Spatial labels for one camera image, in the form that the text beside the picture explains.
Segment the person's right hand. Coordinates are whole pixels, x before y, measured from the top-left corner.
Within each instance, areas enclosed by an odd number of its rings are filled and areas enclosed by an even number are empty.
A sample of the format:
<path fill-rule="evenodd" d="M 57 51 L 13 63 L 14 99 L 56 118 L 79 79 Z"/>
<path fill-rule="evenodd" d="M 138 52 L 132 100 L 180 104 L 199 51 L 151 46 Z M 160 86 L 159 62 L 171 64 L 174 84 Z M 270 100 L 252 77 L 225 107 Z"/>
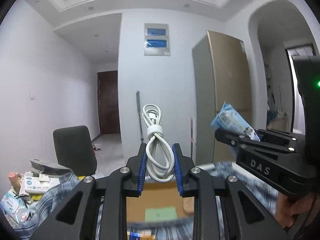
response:
<path fill-rule="evenodd" d="M 310 193 L 291 204 L 286 195 L 278 193 L 276 214 L 274 216 L 276 221 L 282 228 L 290 228 L 295 222 L 295 215 L 300 215 L 301 213 L 311 210 L 314 198 L 315 194 Z M 312 222 L 307 222 L 306 224 L 307 226 L 312 226 L 311 228 L 315 231 L 319 231 L 319 215 L 315 215 L 315 212 L 319 213 L 319 194 L 317 194 L 316 202 L 314 204 L 313 211 L 311 212 Z"/>

